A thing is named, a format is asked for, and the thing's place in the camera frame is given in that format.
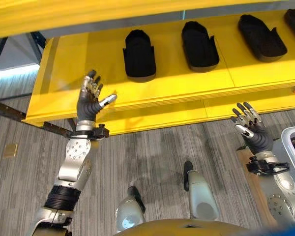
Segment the floor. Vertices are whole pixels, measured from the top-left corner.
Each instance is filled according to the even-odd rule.
[[[32,78],[8,82],[10,90],[0,89],[0,97],[28,92],[33,85]],[[26,111],[29,98],[4,103]],[[262,118],[272,135],[280,137],[284,128],[295,125],[295,110]],[[64,120],[57,124],[69,128]],[[2,159],[5,144],[14,142],[19,144],[17,157]],[[53,186],[66,143],[61,136],[0,117],[0,236],[25,234]],[[115,209],[131,185],[141,192],[147,221],[188,218],[188,198],[182,185],[186,160],[191,160],[209,182],[220,209],[220,221],[250,229],[261,227],[236,157],[236,149],[242,145],[243,140],[230,120],[104,139],[75,209],[70,225],[73,235],[113,235]]]

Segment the yellow shelf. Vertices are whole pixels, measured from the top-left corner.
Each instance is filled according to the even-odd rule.
[[[220,55],[219,65],[208,73],[193,73],[187,66],[180,35],[186,21],[53,38],[43,54],[26,122],[75,117],[83,75],[92,68],[102,77],[101,96],[117,93],[118,100],[107,108],[116,112],[295,86],[295,36],[284,13],[252,13],[277,26],[288,48],[271,63],[254,59],[244,44],[237,29],[240,15],[195,19],[215,35]],[[122,48],[132,29],[143,29],[155,48],[156,78],[147,83],[128,80],[124,71]]]
[[[0,37],[195,8],[275,0],[0,0]]]
[[[110,134],[123,134],[169,126],[192,124],[229,118],[237,102],[249,103],[259,112],[274,112],[295,108],[295,94],[289,88],[280,88],[267,93],[252,92],[227,96],[224,99],[210,98],[131,111],[106,111],[98,115],[96,122],[104,123]]]

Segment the gray wall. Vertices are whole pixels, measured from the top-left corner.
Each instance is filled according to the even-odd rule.
[[[185,12],[185,18],[187,19],[195,17],[236,14],[248,11],[264,11],[289,8],[295,8],[295,0],[187,10]],[[74,33],[130,27],[135,25],[152,24],[158,22],[176,21],[181,18],[182,12],[171,12],[158,15],[140,16],[70,27],[61,27],[56,29],[43,30],[41,32],[46,38],[50,38]],[[24,34],[8,38],[6,46],[0,57],[0,70],[22,66],[34,62],[36,62],[35,55],[31,50],[28,39]]]

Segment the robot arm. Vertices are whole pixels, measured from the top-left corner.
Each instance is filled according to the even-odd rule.
[[[231,117],[231,120],[255,155],[250,158],[247,169],[259,175],[269,210],[278,223],[295,224],[295,183],[288,172],[289,164],[279,162],[272,153],[273,138],[267,133],[258,113],[247,102],[243,105],[237,103],[243,115],[233,109],[237,117]]]
[[[73,209],[92,171],[92,158],[98,149],[98,140],[108,137],[105,125],[95,127],[95,116],[105,106],[117,99],[112,94],[98,101],[103,85],[94,80],[92,70],[85,76],[77,104],[78,124],[66,146],[66,157],[60,167],[47,201],[36,213],[27,236],[72,235],[64,226],[71,223]]]

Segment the white container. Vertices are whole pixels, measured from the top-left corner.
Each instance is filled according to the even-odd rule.
[[[291,138],[295,137],[295,126],[283,130],[281,138],[274,141],[273,153],[280,162],[290,164],[290,174],[295,182],[295,148]]]

